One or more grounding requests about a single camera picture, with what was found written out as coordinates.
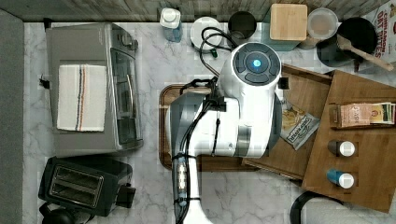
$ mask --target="small bottle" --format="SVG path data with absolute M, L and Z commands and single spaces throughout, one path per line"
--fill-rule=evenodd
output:
M 350 157 L 355 153 L 355 145 L 348 141 L 332 140 L 328 144 L 328 149 L 337 157 Z
M 330 180 L 330 182 L 340 186 L 343 189 L 352 188 L 355 182 L 353 175 L 335 169 L 330 169 L 327 172 L 327 178 Z
M 164 8 L 161 12 L 160 25 L 163 27 L 165 38 L 172 42 L 180 42 L 183 34 L 181 29 L 180 12 L 172 8 Z

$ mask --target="wooden spoon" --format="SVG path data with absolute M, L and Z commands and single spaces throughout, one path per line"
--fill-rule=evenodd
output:
M 340 49 L 343 50 L 350 50 L 354 53 L 356 53 L 357 55 L 361 56 L 363 59 L 371 62 L 371 63 L 375 63 L 376 65 L 388 70 L 388 71 L 392 71 L 394 69 L 393 65 L 391 63 L 387 63 L 382 59 L 376 58 L 375 56 L 368 54 L 362 50 L 356 49 L 355 47 L 352 46 L 352 43 L 350 42 L 350 40 L 337 35 L 337 41 L 338 41 L 338 47 Z

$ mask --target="white bottle cap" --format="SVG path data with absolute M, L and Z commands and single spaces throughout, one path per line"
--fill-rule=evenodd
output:
M 340 187 L 344 189 L 350 189 L 353 186 L 353 183 L 355 182 L 355 179 L 353 178 L 353 175 L 350 174 L 342 174 L 340 178 L 338 179 Z
M 170 29 L 176 29 L 180 24 L 180 12 L 172 8 L 164 8 L 161 12 L 160 25 Z
M 343 142 L 340 145 L 340 153 L 345 157 L 350 157 L 355 153 L 355 146 L 351 142 Z

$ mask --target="toaster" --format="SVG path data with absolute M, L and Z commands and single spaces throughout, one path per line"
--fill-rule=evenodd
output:
M 132 167 L 104 157 L 49 158 L 38 198 L 66 209 L 107 217 L 116 206 L 131 208 Z
M 54 27 L 46 30 L 49 95 L 56 156 L 119 152 L 143 145 L 136 92 L 137 41 L 110 22 Z M 107 97 L 103 132 L 57 129 L 59 67 L 64 64 L 106 66 Z

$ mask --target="wooden lid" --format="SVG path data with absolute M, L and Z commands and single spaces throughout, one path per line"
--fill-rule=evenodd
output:
M 304 41 L 307 18 L 306 5 L 273 4 L 271 6 L 271 39 Z

